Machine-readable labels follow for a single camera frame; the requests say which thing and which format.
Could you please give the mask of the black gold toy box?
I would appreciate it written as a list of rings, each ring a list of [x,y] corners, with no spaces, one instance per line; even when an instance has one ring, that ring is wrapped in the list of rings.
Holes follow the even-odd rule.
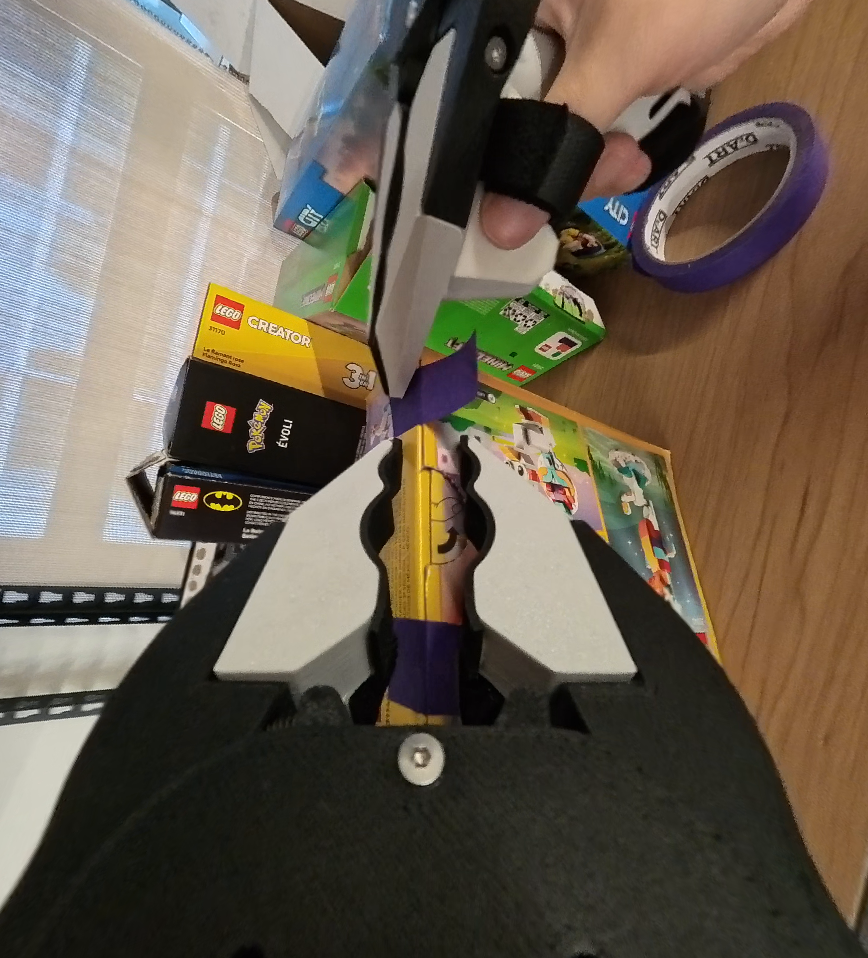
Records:
[[[170,459],[321,487],[356,461],[363,410],[188,358],[163,424]]]

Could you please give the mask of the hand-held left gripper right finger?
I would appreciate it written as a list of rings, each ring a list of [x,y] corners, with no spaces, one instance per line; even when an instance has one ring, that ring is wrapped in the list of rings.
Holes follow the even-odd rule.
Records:
[[[479,673],[505,697],[631,681],[637,667],[567,514],[481,442],[462,438],[460,457]]]

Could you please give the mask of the yellow unicorn toy box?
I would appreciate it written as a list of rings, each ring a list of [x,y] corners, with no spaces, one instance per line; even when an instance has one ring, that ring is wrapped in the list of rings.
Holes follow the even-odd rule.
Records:
[[[477,440],[572,520],[586,522],[719,658],[713,627],[681,524],[669,455],[653,445],[492,380],[477,398],[438,423],[402,438],[396,529],[381,556],[392,615],[465,626],[464,577],[476,550],[464,530],[465,497],[457,446]],[[461,665],[461,714],[445,723],[397,721],[386,695],[370,693],[369,720],[380,726],[489,720],[500,697],[478,689]]]

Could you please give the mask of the black bat logo toy box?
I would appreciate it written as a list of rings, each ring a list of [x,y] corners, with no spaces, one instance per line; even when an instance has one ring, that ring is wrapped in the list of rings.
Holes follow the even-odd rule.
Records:
[[[241,544],[282,526],[318,489],[158,460],[126,477],[153,538]]]

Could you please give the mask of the yellow flamingo toy box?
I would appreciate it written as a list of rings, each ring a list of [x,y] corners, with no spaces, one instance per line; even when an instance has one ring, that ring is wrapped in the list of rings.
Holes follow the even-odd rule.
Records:
[[[381,393],[366,345],[214,282],[192,357],[358,408]]]

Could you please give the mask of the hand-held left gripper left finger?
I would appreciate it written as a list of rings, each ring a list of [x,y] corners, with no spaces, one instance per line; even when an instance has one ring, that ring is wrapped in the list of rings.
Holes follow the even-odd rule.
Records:
[[[403,443],[384,440],[285,522],[215,664],[223,680],[383,691],[397,659],[389,575]]]

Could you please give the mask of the purple tape strip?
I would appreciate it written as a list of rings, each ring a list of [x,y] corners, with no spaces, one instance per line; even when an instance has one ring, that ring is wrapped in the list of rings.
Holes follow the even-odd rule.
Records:
[[[452,415],[473,402],[479,388],[478,350],[472,336],[462,348],[416,369],[402,398],[390,398],[393,436]]]
[[[393,619],[396,660],[386,699],[397,721],[445,723],[461,714],[463,626]]]

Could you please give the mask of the person's right hand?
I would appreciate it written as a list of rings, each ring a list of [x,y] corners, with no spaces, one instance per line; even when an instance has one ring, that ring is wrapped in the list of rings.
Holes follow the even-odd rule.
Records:
[[[710,88],[799,18],[807,1],[544,1],[536,26],[563,42],[546,94],[595,126],[604,151],[583,200],[635,192],[651,174],[637,141],[609,131],[638,99]]]

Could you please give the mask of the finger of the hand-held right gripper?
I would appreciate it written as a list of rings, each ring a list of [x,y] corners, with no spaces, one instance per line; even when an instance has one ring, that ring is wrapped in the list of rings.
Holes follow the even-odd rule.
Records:
[[[453,43],[438,43],[413,101],[397,103],[384,137],[373,234],[370,345],[383,389],[405,395],[443,301],[512,298],[530,292],[554,265],[558,239],[545,225],[523,246],[502,250],[480,222],[479,174],[463,174],[461,212],[428,211],[435,184],[436,134],[448,132]]]

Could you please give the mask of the purple masking tape roll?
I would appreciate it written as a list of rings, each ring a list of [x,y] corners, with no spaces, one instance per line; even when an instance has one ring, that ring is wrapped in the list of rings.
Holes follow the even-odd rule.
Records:
[[[667,258],[678,214],[716,175],[755,155],[787,150],[772,196],[751,222],[703,256]],[[645,199],[632,232],[632,264],[663,287],[702,293],[748,276],[780,252],[818,205],[829,172],[827,146],[811,114],[792,102],[766,102],[713,126],[693,152]]]

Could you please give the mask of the small green toy box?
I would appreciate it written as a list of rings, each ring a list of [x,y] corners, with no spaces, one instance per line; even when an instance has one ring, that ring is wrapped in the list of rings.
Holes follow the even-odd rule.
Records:
[[[552,271],[518,297],[443,302],[427,347],[449,354],[474,337],[482,371],[524,385],[605,336],[594,300]]]

